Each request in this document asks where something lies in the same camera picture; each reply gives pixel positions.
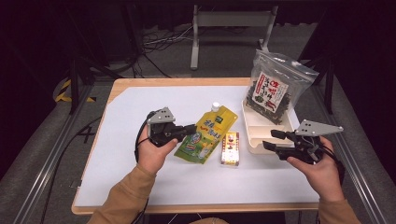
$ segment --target white table surface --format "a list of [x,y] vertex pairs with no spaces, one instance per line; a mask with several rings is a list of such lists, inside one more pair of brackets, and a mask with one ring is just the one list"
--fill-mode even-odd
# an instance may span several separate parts
[[246,86],[132,87],[106,107],[75,207],[100,206],[109,190],[135,167],[134,141],[150,111],[168,106],[176,125],[193,124],[213,102],[239,116],[230,131],[240,132],[240,164],[220,164],[220,148],[205,164],[175,157],[158,173],[148,205],[317,203],[305,176],[277,155],[248,152],[241,102]]

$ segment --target yellow drink carton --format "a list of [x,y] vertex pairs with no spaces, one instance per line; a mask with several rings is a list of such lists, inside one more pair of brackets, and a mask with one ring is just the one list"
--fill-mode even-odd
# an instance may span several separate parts
[[196,123],[196,134],[184,138],[175,156],[204,164],[237,119],[233,111],[217,102],[213,103],[211,111],[204,113]]

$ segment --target snack package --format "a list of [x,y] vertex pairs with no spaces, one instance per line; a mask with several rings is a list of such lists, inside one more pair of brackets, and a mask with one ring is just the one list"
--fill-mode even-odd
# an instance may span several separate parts
[[228,132],[222,140],[221,164],[239,165],[239,133]]
[[318,72],[279,54],[256,51],[246,105],[271,120],[282,122],[289,106],[315,81]]
[[212,110],[204,113],[196,123],[196,134],[184,138],[175,156],[204,164],[237,119],[238,116],[233,111],[224,105],[213,103]]

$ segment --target black seaweed package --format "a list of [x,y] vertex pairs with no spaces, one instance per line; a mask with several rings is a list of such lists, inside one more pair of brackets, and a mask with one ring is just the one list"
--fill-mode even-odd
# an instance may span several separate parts
[[256,51],[246,105],[271,120],[295,107],[301,94],[315,81],[318,72],[278,53]]

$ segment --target seaweed bag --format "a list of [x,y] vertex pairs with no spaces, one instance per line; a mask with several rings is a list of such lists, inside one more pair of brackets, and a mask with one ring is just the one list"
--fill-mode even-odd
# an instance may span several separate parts
[[315,81],[318,72],[279,53],[256,51],[246,105],[271,120],[282,122],[290,106]]
[[175,156],[204,164],[237,119],[238,116],[233,111],[224,105],[213,103],[212,110],[204,113],[196,123],[196,134],[184,138]]

